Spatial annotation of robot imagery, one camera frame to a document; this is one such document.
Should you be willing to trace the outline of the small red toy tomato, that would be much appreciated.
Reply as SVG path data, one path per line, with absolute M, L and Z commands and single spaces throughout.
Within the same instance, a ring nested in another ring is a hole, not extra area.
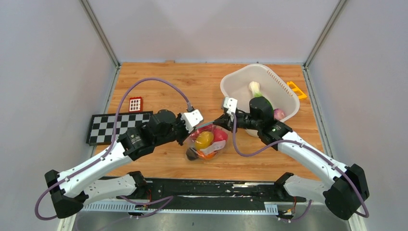
M 193 133 L 190 135 L 190 137 L 191 137 L 192 139 L 195 139 L 195 138 L 198 137 L 202 132 L 205 132 L 205 131 L 212 132 L 212 131 L 213 131 L 213 125 L 212 125 L 212 124 L 209 124 L 209 125 L 206 125 L 206 126 L 197 128 L 197 130 L 196 130 L 195 132 L 193 132 Z

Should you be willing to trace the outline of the clear zip top bag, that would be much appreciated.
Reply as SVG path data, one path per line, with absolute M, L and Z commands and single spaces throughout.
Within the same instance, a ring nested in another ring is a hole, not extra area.
M 225 152 L 229 132 L 213 122 L 199 126 L 186 140 L 186 158 L 189 161 L 211 160 Z

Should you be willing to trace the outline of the yellow toy lemon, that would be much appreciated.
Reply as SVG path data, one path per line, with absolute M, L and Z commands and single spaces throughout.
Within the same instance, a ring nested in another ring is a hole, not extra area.
M 194 147 L 196 150 L 206 149 L 213 142 L 214 135 L 212 132 L 202 132 L 195 140 Z

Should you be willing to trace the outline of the red toy apple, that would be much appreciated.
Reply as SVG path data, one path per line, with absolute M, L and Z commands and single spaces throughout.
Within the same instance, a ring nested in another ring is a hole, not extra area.
M 213 142 L 219 142 L 219 141 L 227 141 L 228 140 L 228 134 L 220 128 L 215 128 L 213 130 Z

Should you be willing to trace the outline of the orange toy pumpkin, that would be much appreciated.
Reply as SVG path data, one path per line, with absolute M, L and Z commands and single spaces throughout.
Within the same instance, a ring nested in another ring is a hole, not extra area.
M 200 158 L 205 159 L 205 160 L 209 160 L 209 159 L 214 158 L 214 157 L 216 156 L 216 154 L 217 154 L 217 152 L 211 152 L 211 153 L 209 153 L 209 154 L 205 154 L 205 153 L 203 153 L 203 152 L 201 152 L 201 151 L 198 151 L 198 153 L 197 153 L 197 155 L 198 155 Z

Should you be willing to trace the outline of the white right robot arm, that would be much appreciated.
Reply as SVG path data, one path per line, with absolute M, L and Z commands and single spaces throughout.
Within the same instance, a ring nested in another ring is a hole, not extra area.
M 354 214 L 363 218 L 370 216 L 365 203 L 370 192 L 362 167 L 357 164 L 348 166 L 311 146 L 291 127 L 275 119 L 272 105 L 265 97 L 252 98 L 248 113 L 238 109 L 237 105 L 236 99 L 225 97 L 221 106 L 223 115 L 214 121 L 215 125 L 232 132 L 236 153 L 252 157 L 273 148 L 293 158 L 318 177 L 318 180 L 310 180 L 286 173 L 275 187 L 279 200 L 287 201 L 294 196 L 324 203 L 336 217 L 343 220 L 350 219 Z M 250 154 L 241 152 L 236 142 L 239 128 L 257 131 L 258 138 L 265 146 Z

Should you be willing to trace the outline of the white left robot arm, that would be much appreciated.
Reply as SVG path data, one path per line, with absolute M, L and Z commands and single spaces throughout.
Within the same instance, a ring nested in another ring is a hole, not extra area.
M 152 114 L 147 122 L 128 128 L 111 145 L 69 170 L 45 173 L 56 218 L 67 218 L 85 205 L 109 197 L 132 195 L 141 199 L 147 185 L 140 173 L 104 180 L 106 173 L 151 154 L 155 148 L 176 141 L 182 145 L 203 117 L 199 110 L 175 115 L 169 110 Z

